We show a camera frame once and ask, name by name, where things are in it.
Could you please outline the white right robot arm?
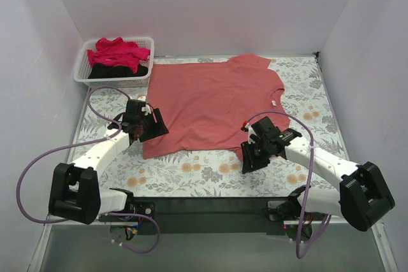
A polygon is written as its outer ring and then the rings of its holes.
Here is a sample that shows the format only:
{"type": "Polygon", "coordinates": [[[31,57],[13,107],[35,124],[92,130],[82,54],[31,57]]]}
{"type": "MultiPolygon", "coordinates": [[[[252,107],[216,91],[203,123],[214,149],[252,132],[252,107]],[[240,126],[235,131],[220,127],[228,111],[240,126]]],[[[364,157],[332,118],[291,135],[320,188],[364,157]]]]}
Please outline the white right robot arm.
{"type": "Polygon", "coordinates": [[[247,141],[241,144],[243,173],[265,168],[277,155],[303,167],[312,166],[312,172],[332,186],[329,190],[304,185],[295,189],[272,210],[275,216],[335,215],[355,229],[367,231],[395,207],[391,191],[375,164],[357,164],[312,147],[299,132],[291,128],[281,131],[268,117],[245,123],[242,130],[248,134],[247,141]]]}

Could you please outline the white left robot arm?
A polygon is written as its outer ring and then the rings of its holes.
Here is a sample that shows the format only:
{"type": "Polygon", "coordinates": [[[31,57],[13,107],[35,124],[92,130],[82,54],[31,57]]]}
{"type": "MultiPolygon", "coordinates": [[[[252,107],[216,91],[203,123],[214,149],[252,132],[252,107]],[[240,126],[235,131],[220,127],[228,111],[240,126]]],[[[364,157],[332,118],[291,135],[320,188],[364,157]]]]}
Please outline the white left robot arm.
{"type": "Polygon", "coordinates": [[[133,193],[100,187],[106,168],[134,142],[143,143],[168,134],[159,109],[143,100],[130,99],[123,113],[107,126],[102,141],[69,164],[58,164],[53,173],[49,214],[93,223],[100,215],[135,213],[133,193]]]}

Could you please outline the salmon pink t-shirt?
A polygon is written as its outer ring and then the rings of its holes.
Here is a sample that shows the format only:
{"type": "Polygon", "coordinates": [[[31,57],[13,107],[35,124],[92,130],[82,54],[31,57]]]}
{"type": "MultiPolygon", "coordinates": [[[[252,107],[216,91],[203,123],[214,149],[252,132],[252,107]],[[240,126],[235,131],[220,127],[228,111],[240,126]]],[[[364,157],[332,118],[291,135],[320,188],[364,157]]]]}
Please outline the salmon pink t-shirt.
{"type": "Polygon", "coordinates": [[[159,108],[169,133],[146,141],[143,158],[181,150],[231,150],[242,158],[241,128],[252,116],[271,111],[280,130],[289,127],[281,96],[284,84],[269,68],[271,60],[243,54],[224,62],[155,64],[147,91],[148,102],[159,108]]]}

